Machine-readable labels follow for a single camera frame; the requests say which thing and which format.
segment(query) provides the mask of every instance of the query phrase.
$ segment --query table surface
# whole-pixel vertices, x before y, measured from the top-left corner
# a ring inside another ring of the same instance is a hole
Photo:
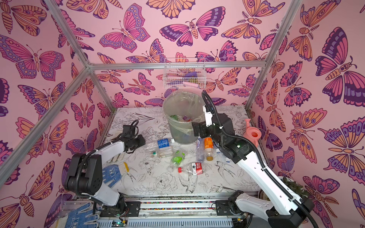
[[[244,106],[217,106],[219,113],[226,113],[232,119],[235,132],[243,135],[246,130],[247,113]],[[146,142],[170,138],[170,129],[162,108],[119,108],[116,112],[105,142],[123,131],[124,124],[139,120],[139,134]],[[196,144],[174,143],[174,149],[186,151],[181,165],[196,160]],[[204,174],[189,176],[178,173],[177,169],[167,171],[169,158],[150,158],[142,148],[133,154],[122,153],[103,164],[103,180],[114,190],[130,196],[201,196],[214,193],[258,191],[260,187],[251,177],[234,163],[226,163],[222,153],[216,154],[213,161],[204,161],[207,170]],[[124,162],[129,167],[126,171]]]

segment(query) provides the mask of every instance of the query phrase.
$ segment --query wires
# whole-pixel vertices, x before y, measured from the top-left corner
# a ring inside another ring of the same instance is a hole
[[[223,128],[223,125],[219,119],[218,116],[218,112],[217,109],[212,101],[212,99],[210,98],[210,96],[207,94],[207,92],[203,91],[201,93],[203,100],[205,102],[205,104],[207,106],[210,106],[209,111],[213,112],[213,114],[215,115],[217,122],[218,122],[218,126],[219,128],[221,128],[221,131],[224,135],[226,135],[227,137],[232,137],[232,138],[237,138],[237,139],[242,139],[243,141],[245,141],[250,148],[256,153],[257,158],[260,162],[261,167],[263,168],[263,171],[268,175],[268,177],[282,190],[282,192],[284,192],[285,195],[287,195],[287,197],[291,200],[294,199],[294,197],[290,194],[290,192],[288,192],[274,177],[273,175],[269,172],[268,169],[266,169],[265,163],[263,161],[263,159],[261,158],[260,152],[258,151],[257,147],[248,139],[238,136],[238,135],[230,135],[228,134],[225,129]],[[303,213],[308,217],[308,219],[311,221],[312,225],[314,228],[318,228],[318,225],[316,223],[316,221],[314,220],[314,218],[311,216],[311,214],[307,211],[306,208],[303,207],[303,205],[301,203],[299,203],[297,200],[293,200],[293,202],[298,206],[298,208],[300,208]]]

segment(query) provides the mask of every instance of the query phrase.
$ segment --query pink item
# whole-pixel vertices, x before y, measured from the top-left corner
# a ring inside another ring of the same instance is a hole
[[[246,132],[243,136],[258,147],[258,139],[261,138],[261,131],[255,127],[250,127],[250,120],[251,119],[245,119]]]

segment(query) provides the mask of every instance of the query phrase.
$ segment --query bird drawing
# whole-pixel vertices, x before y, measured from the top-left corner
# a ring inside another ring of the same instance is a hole
[[[189,175],[188,176],[188,180],[185,180],[181,174],[179,174],[179,180],[181,182],[181,185],[186,187],[186,193],[193,193],[195,188],[196,188],[196,184],[198,183],[198,176],[197,175]]]
[[[220,162],[218,161],[217,164],[215,164],[215,166],[218,167],[218,173],[220,174],[220,176],[228,183],[228,181],[226,180],[226,177],[224,175],[225,171],[230,174],[232,177],[234,177],[233,175],[236,176],[236,174],[234,174],[231,170],[228,169],[229,166],[231,166],[230,164],[226,163],[226,162]]]

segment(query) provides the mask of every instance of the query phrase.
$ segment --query white wire basket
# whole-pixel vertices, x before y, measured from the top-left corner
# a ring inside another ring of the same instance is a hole
[[[207,81],[205,59],[184,58],[184,62],[177,63],[180,60],[179,58],[165,59],[164,74],[162,76],[164,88],[205,89]]]

